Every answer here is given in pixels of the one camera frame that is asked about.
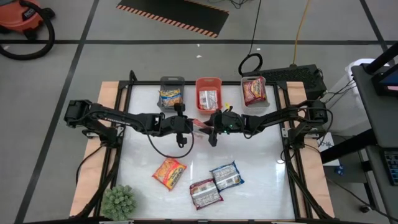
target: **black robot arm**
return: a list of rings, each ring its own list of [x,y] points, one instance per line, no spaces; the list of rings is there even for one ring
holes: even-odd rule
[[[192,132],[192,120],[182,114],[184,105],[176,105],[177,116],[165,118],[163,113],[131,114],[107,108],[88,100],[71,100],[69,102],[64,120],[67,126],[75,128],[84,126],[88,131],[96,133],[102,145],[108,147],[118,146],[118,131],[115,128],[106,127],[99,120],[115,122],[134,128],[137,132],[155,137],[168,134],[177,134],[177,143],[184,145],[187,139],[182,134]]]
[[[299,111],[306,111],[305,116],[299,116]],[[304,136],[314,127],[321,126],[328,121],[326,106],[321,101],[304,101],[298,105],[290,105],[284,109],[266,114],[264,116],[242,116],[232,112],[232,107],[225,110],[217,110],[205,122],[210,128],[201,129],[209,134],[209,143],[217,145],[217,134],[244,133],[246,138],[262,132],[266,127],[283,123],[285,121],[298,121],[296,128],[290,128],[286,132],[285,140],[294,148],[303,148]]]
[[[177,134],[177,143],[183,147],[187,139],[182,134],[189,134],[193,130],[192,119],[182,114],[185,111],[184,104],[176,104],[176,116],[165,118],[163,113],[130,114],[104,107],[88,100],[72,100],[69,102],[64,120],[69,127],[84,126],[89,131],[98,134],[101,143],[108,147],[116,147],[118,142],[117,129],[103,125],[99,120],[111,121],[134,128],[136,131],[155,137],[168,134]],[[306,111],[305,117],[299,116],[299,111]],[[303,147],[304,136],[316,126],[328,121],[325,104],[320,101],[304,101],[298,105],[290,105],[282,110],[275,111],[264,116],[242,116],[232,112],[232,107],[222,112],[217,110],[205,122],[209,128],[200,131],[209,135],[209,143],[217,145],[217,134],[244,133],[251,136],[262,132],[266,127],[282,123],[284,121],[299,121],[296,128],[287,131],[288,144]]]

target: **red bin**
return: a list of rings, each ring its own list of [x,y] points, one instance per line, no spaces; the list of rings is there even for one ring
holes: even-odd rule
[[[217,95],[217,108],[222,109],[223,102],[221,100],[221,84],[223,81],[219,78],[199,78],[196,81],[197,88],[197,109],[201,114],[212,114],[216,110],[202,110],[200,109],[199,92],[204,90],[216,90]]]

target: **blue snack package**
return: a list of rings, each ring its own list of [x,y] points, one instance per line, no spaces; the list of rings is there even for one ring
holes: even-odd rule
[[[239,173],[238,168],[236,168],[235,161],[230,164],[215,168],[210,172],[211,174],[213,174],[218,191],[222,191],[224,189],[238,186],[244,183],[244,180],[241,178],[241,174]]]

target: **snack bag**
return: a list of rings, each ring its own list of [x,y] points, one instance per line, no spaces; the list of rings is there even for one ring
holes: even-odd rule
[[[219,191],[244,183],[238,168],[236,168],[235,161],[230,164],[215,168],[210,172],[213,174],[217,189]]]
[[[172,190],[186,168],[177,160],[167,158],[152,176]]]
[[[213,179],[196,182],[189,186],[189,189],[191,192],[192,202],[196,206],[197,210],[211,205],[212,203],[223,201]]]
[[[266,101],[266,88],[262,77],[243,83],[244,104],[251,105],[258,101]]]
[[[215,110],[217,109],[217,91],[204,90],[199,91],[200,109]]]
[[[176,103],[182,103],[181,91],[176,90],[161,90],[160,98],[164,107],[174,106]]]

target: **orange vacuum cleaner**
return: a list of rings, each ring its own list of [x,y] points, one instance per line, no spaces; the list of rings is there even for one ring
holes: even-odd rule
[[[49,40],[38,52],[16,55],[0,46],[0,54],[15,60],[30,60],[47,54],[55,42],[55,32],[50,21],[54,16],[52,9],[40,8],[36,0],[0,0],[0,34],[14,31],[24,34],[28,40],[35,40],[42,24],[49,30]]]

